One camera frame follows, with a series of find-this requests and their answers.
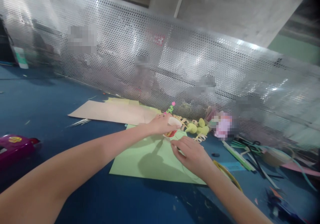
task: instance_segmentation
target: green paper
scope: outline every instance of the green paper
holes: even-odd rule
[[[187,134],[178,130],[174,140]],[[147,137],[118,155],[110,174],[205,185],[174,156],[170,142],[163,136]]]

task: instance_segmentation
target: green wall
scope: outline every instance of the green wall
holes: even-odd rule
[[[277,35],[268,49],[292,58],[320,65],[320,47],[298,41],[283,35]]]

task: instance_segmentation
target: blue table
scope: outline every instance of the blue table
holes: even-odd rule
[[[124,130],[124,124],[78,121],[67,114],[88,98],[102,101],[101,90],[54,75],[47,69],[23,70],[0,66],[0,135],[36,137],[42,149],[31,158],[0,173],[0,192],[40,163],[83,142]],[[208,153],[219,153],[218,162],[235,162],[215,137],[203,143]],[[211,190],[204,186],[109,175],[112,162],[76,190],[65,203],[56,223],[233,223]],[[267,173],[276,173],[265,166]],[[287,201],[307,220],[316,223],[319,210],[315,194],[299,173],[281,169],[285,179],[275,183]],[[232,173],[245,195],[270,217],[265,188],[270,183],[248,171]],[[274,223],[286,223],[272,220]]]

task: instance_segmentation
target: metal mesh panel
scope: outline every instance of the metal mesh panel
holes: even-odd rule
[[[175,101],[174,114],[191,119],[209,105],[230,111],[242,135],[264,144],[283,143],[292,124],[320,130],[304,119],[320,103],[316,66],[120,0],[1,0],[0,13],[34,65],[161,110]],[[72,26],[94,29],[96,46],[70,52]]]

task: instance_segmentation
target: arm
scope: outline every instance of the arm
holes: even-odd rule
[[[208,184],[238,224],[272,222],[213,164],[204,148],[193,139],[171,141],[177,159]]]
[[[19,179],[0,195],[0,223],[54,223],[66,199],[134,143],[178,129],[170,115],[149,124],[85,142],[66,150]]]

